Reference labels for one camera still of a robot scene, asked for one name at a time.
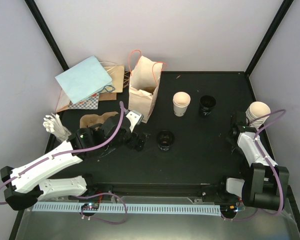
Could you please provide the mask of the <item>cream bear paper bag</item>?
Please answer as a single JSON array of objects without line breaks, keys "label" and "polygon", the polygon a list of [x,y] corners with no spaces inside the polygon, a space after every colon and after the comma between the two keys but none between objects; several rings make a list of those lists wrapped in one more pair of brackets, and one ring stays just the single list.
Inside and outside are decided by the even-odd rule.
[{"label": "cream bear paper bag", "polygon": [[[131,65],[133,53],[139,57],[134,68]],[[142,122],[147,123],[156,104],[162,71],[167,64],[162,61],[152,61],[142,55],[139,49],[133,50],[128,57],[130,72],[128,84],[128,109],[143,115]]]}]

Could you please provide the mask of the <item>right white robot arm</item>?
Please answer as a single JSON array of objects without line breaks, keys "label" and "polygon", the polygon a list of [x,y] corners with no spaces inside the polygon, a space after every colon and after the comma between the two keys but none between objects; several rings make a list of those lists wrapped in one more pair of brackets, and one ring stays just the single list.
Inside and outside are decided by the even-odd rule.
[{"label": "right white robot arm", "polygon": [[244,156],[242,178],[225,176],[217,189],[218,198],[224,202],[234,196],[247,207],[262,209],[278,216],[285,206],[289,171],[279,166],[263,146],[260,133],[274,122],[256,129],[244,112],[236,112],[230,119],[229,141]]}]

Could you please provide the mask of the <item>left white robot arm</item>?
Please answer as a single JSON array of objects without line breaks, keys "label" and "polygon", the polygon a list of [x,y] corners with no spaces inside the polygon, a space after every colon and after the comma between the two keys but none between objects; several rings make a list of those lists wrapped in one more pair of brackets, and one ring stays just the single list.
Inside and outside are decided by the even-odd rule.
[{"label": "left white robot arm", "polygon": [[93,176],[52,179],[51,176],[92,157],[103,157],[122,145],[141,151],[146,135],[134,132],[143,115],[136,111],[115,114],[104,123],[82,127],[72,133],[55,149],[22,167],[3,167],[1,180],[5,183],[4,198],[15,211],[24,210],[39,201],[63,196],[83,196],[93,199],[98,192]]}]

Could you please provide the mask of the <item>black paper coffee cup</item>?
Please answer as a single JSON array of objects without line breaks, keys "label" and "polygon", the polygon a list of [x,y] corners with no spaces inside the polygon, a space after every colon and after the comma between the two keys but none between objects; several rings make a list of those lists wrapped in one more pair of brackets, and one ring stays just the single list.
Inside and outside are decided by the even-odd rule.
[{"label": "black paper coffee cup", "polygon": [[169,151],[175,141],[174,134],[169,130],[162,130],[157,134],[156,142],[160,150]]}]

